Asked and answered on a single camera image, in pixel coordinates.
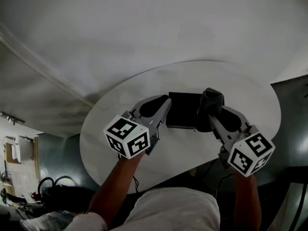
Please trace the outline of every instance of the wall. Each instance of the wall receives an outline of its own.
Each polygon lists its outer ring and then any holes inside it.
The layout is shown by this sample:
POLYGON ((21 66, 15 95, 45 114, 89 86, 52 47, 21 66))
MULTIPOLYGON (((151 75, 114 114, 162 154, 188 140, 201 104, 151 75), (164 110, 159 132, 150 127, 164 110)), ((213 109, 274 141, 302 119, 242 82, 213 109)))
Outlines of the wall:
POLYGON ((6 119, 0 117, 0 172, 5 171, 4 167, 4 158, 3 158, 3 144, 5 136, 16 137, 16 136, 27 136, 29 138, 36 137, 37 134, 41 133, 40 131, 27 128, 20 124, 9 123, 6 119))
POLYGON ((304 45, 294 56, 290 64, 275 79, 275 82, 303 75, 308 75, 308 37, 306 37, 304 45))
POLYGON ((273 82, 307 42, 307 11, 308 0, 0 0, 0 23, 96 102, 133 75, 189 60, 245 65, 273 82))

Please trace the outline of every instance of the black and white pattern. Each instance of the black and white pattern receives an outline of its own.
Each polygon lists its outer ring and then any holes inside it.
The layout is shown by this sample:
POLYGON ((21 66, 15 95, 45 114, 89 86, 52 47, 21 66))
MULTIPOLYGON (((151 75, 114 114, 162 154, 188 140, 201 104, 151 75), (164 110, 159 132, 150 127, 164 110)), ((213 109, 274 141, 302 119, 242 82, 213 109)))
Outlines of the black and white pattern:
POLYGON ((107 131, 123 140, 136 126, 136 124, 121 118, 107 129, 107 131))
POLYGON ((272 145, 260 133, 245 140, 245 142, 248 144, 251 150, 256 154, 256 156, 261 156, 272 148, 272 145))
POLYGON ((147 133, 145 132, 132 141, 128 142, 127 146, 131 156, 149 147, 147 133))
POLYGON ((107 136, 108 142, 110 144, 110 147, 114 150, 116 150, 117 152, 119 152, 120 154, 122 154, 123 156, 126 156, 124 148, 122 143, 120 143, 119 141, 115 140, 114 138, 107 136))
POLYGON ((252 160, 235 148, 230 160, 230 164, 246 174, 252 165, 252 160))
POLYGON ((261 158, 261 159, 257 162, 257 164, 256 164, 256 166, 254 167, 254 169, 251 171, 251 173, 256 172, 259 168, 262 168, 262 167, 266 164, 266 162, 268 161, 270 155, 271 155, 271 153, 268 154, 267 156, 261 158))

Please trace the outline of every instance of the black box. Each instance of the black box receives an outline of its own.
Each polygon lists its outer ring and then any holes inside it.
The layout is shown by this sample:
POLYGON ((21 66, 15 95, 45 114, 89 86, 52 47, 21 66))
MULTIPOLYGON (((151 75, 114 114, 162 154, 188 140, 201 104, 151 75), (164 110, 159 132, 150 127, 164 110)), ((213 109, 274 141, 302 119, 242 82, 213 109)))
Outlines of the black box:
POLYGON ((202 94, 169 92, 172 106, 166 119, 168 128, 194 129, 202 94))

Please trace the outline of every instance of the white cube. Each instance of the white cube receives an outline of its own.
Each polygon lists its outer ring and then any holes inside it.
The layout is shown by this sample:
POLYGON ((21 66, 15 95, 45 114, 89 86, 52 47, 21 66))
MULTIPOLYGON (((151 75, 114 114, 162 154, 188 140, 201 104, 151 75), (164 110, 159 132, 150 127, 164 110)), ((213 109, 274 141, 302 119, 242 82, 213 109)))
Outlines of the white cube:
POLYGON ((228 163, 247 177, 261 169, 274 150, 271 140, 260 132, 254 133, 233 145, 228 163))
POLYGON ((119 115, 103 132, 110 148, 128 159, 150 147, 149 129, 119 115))

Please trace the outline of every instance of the white shirt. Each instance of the white shirt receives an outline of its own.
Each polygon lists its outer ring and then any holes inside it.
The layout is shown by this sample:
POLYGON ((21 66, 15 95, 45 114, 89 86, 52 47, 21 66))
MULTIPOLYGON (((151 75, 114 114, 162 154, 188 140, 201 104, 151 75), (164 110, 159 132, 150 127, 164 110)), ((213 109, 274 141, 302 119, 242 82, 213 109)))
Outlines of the white shirt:
MULTIPOLYGON (((140 197, 122 226, 114 231, 218 231, 219 208, 215 198, 188 188, 158 188, 140 197)), ((65 231, 107 231, 95 213, 79 215, 65 231)))

